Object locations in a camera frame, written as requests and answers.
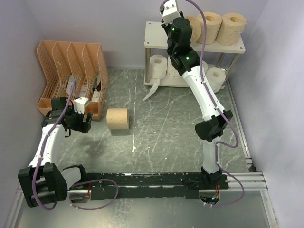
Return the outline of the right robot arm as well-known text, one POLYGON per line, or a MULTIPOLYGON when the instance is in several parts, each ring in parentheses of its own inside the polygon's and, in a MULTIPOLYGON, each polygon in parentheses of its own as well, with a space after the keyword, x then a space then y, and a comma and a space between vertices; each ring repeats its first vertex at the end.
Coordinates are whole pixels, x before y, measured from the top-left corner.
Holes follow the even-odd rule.
POLYGON ((203 142, 204 161, 201 167, 202 185, 212 189, 222 176, 219 168, 217 142, 221 140, 232 112, 225 110, 216 98, 204 75, 198 53, 190 46, 192 29, 184 17, 177 17, 168 23, 161 23, 168 36, 167 53, 173 67, 192 90, 202 112, 202 122, 195 125, 195 131, 203 142))

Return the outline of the plain white toilet roll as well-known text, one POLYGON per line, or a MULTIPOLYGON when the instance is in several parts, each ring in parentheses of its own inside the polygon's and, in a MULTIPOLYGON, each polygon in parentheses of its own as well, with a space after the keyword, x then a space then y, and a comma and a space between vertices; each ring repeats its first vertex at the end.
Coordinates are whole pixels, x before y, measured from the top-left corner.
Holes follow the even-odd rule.
POLYGON ((226 80, 226 73, 220 68, 212 67, 207 70, 206 77, 213 92, 217 93, 226 80))

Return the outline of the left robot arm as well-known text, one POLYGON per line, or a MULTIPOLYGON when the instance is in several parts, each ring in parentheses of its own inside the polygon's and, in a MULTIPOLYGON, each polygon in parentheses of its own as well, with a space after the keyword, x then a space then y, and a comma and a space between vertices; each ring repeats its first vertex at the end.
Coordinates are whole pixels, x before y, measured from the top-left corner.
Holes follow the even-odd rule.
POLYGON ((74 101, 60 97, 51 99, 51 110, 42 122, 42 136, 37 152, 27 168, 19 170, 18 180, 26 203, 34 208, 65 201, 67 192, 75 186, 82 190, 89 178, 83 165, 68 166, 60 171, 57 167, 61 142, 71 131, 88 133, 93 114, 86 113, 89 99, 79 97, 74 101))

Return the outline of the floral toilet roll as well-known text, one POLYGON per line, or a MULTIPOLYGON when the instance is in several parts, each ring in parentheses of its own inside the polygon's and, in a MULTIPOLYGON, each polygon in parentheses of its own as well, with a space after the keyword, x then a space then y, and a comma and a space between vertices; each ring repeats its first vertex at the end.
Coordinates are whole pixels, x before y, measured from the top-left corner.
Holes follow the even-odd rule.
POLYGON ((208 64, 202 60, 202 69, 203 69, 204 73, 206 73, 208 71, 208 68, 209 68, 208 64))
POLYGON ((168 58, 167 58, 167 72, 166 72, 166 74, 171 78, 179 78, 180 77, 179 72, 172 65, 170 56, 168 56, 168 58))

